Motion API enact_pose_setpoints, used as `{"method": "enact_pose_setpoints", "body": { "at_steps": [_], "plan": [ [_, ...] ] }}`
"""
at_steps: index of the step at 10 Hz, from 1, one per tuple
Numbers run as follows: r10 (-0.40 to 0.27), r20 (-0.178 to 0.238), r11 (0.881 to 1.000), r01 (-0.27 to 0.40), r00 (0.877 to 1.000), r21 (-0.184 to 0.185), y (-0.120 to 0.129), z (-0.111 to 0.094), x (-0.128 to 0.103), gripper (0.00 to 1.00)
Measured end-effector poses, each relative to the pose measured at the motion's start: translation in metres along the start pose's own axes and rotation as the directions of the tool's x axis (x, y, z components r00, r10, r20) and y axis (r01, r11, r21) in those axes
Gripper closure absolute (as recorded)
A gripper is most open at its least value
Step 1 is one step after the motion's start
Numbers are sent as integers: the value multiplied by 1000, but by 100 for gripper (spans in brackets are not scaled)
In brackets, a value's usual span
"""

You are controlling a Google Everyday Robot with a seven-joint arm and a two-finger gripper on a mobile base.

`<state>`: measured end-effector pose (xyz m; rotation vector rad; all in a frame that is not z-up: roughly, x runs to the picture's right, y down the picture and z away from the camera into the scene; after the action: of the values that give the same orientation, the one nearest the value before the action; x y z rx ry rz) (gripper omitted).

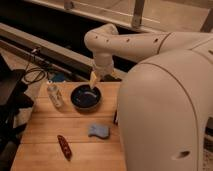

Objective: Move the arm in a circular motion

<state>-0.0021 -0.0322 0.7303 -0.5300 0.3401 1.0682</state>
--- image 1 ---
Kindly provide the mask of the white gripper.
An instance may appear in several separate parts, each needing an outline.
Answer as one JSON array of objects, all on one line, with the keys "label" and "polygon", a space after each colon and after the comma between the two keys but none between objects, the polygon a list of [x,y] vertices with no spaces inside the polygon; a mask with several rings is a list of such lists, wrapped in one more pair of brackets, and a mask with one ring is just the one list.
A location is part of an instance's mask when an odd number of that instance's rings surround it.
[{"label": "white gripper", "polygon": [[111,75],[114,71],[114,63],[110,63],[103,66],[100,66],[94,63],[92,67],[93,67],[93,71],[90,74],[90,81],[89,81],[89,86],[91,89],[93,89],[96,83],[100,81],[99,77]]}]

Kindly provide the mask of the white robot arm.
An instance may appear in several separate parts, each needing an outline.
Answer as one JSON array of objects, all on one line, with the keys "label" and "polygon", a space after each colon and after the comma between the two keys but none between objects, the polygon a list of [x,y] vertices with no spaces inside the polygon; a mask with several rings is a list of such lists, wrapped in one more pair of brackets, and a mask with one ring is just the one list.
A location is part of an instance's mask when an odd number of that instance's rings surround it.
[{"label": "white robot arm", "polygon": [[113,56],[136,63],[117,98],[127,171],[203,171],[213,118],[213,33],[120,34],[105,24],[84,42],[93,53],[91,84],[113,72]]}]

